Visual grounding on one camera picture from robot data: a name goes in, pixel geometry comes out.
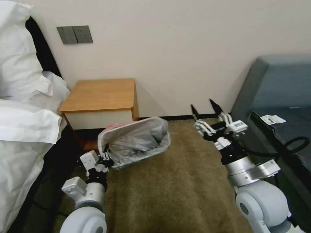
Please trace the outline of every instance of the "brown carpet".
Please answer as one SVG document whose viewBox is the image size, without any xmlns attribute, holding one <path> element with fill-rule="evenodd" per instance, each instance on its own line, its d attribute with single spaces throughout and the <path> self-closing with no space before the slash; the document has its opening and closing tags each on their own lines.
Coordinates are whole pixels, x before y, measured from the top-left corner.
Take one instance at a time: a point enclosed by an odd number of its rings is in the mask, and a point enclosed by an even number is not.
<svg viewBox="0 0 311 233">
<path fill-rule="evenodd" d="M 213 143 L 201 138 L 192 120 L 170 121 L 169 132 L 165 153 L 109 172 L 108 232 L 252 232 L 235 205 Z M 64 198 L 60 210 L 72 209 L 72 201 Z M 55 232 L 63 221 L 60 216 Z"/>
</svg>

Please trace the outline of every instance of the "nightstand drawer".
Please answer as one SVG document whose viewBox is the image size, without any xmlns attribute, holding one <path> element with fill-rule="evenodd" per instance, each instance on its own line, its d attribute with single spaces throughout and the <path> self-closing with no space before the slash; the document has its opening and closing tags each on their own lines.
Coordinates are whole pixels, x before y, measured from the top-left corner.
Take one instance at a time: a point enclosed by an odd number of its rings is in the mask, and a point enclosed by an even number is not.
<svg viewBox="0 0 311 233">
<path fill-rule="evenodd" d="M 73 129 L 107 128 L 109 125 L 120 122 L 131 122 L 132 111 L 96 111 L 96 112 L 75 112 L 65 113 Z"/>
</svg>

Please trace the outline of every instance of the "gray switch plate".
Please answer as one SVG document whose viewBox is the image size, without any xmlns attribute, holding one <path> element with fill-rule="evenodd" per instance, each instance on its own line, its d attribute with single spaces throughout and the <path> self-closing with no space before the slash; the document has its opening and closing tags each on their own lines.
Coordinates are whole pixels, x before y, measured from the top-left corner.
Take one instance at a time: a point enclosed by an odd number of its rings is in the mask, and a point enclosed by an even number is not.
<svg viewBox="0 0 311 233">
<path fill-rule="evenodd" d="M 57 27 L 57 31 L 62 39 L 63 44 L 78 43 L 72 27 Z"/>
<path fill-rule="evenodd" d="M 74 26 L 73 29 L 78 43 L 93 43 L 88 26 Z"/>
</svg>

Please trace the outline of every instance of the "plastic bag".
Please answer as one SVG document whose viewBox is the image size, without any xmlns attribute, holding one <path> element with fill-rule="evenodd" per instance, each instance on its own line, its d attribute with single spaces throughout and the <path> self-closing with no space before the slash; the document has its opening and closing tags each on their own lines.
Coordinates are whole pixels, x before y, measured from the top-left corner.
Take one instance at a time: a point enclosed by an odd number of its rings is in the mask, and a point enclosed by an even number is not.
<svg viewBox="0 0 311 233">
<path fill-rule="evenodd" d="M 114 161 L 112 168 L 120 170 L 166 151 L 171 143 L 168 123 L 159 117 L 151 117 L 128 124 L 112 125 L 98 135 L 101 156 L 104 156 L 107 143 L 110 157 Z"/>
</svg>

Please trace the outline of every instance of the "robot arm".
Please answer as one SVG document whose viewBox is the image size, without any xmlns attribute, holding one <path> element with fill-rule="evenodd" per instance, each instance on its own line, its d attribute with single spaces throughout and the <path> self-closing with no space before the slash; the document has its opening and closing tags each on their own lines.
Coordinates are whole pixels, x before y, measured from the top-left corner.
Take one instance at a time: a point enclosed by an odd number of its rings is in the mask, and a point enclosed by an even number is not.
<svg viewBox="0 0 311 233">
<path fill-rule="evenodd" d="M 87 170 L 87 183 L 80 177 L 65 182 L 62 191 L 75 202 L 75 211 L 64 221 L 60 233 L 106 233 L 105 191 L 107 190 L 107 172 L 95 151 L 80 157 Z"/>
<path fill-rule="evenodd" d="M 239 133 L 248 128 L 241 120 L 232 121 L 219 105 L 210 100 L 221 122 L 212 126 L 200 120 L 191 105 L 194 127 L 205 140 L 213 141 L 228 171 L 228 181 L 236 192 L 236 204 L 255 233 L 295 231 L 287 220 L 291 216 L 284 193 L 261 179 L 274 176 L 280 167 L 274 160 L 255 165 L 248 154 L 237 145 Z"/>
</svg>

